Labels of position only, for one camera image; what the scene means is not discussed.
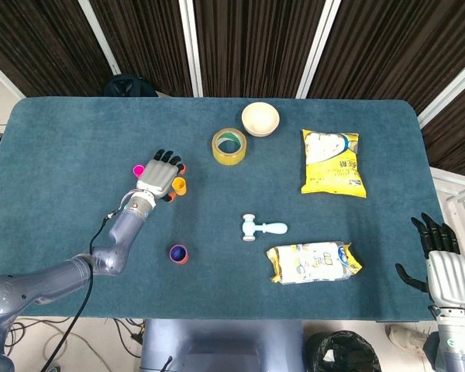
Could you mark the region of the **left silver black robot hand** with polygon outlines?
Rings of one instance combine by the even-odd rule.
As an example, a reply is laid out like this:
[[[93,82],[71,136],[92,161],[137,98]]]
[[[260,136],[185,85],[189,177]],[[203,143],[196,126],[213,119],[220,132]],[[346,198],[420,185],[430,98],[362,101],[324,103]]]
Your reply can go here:
[[[136,182],[136,188],[151,193],[155,200],[172,202],[171,184],[184,170],[181,157],[173,150],[159,149]]]

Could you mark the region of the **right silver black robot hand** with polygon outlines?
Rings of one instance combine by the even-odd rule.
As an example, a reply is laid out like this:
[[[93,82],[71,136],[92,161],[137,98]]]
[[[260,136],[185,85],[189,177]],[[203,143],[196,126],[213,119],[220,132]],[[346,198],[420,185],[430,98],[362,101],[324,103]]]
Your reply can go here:
[[[429,295],[438,308],[465,309],[465,257],[453,229],[439,224],[426,213],[411,218],[422,246],[426,267],[426,280],[410,276],[403,265],[396,263],[395,270],[408,286]]]

